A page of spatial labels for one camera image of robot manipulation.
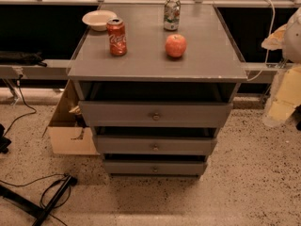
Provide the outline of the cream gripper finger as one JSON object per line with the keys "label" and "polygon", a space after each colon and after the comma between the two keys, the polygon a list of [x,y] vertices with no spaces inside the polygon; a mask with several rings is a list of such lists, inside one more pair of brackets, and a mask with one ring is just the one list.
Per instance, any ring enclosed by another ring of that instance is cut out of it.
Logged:
{"label": "cream gripper finger", "polygon": [[301,64],[280,69],[274,77],[271,95],[264,108],[262,121],[266,126],[283,124],[301,105]]}

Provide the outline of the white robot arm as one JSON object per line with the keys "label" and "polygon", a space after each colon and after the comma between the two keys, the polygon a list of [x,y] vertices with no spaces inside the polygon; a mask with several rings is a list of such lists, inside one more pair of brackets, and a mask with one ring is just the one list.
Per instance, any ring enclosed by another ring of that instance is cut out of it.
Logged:
{"label": "white robot arm", "polygon": [[289,119],[301,105],[301,8],[269,35],[261,47],[271,51],[280,49],[282,56],[293,63],[287,71],[278,71],[272,82],[262,121],[274,127]]}

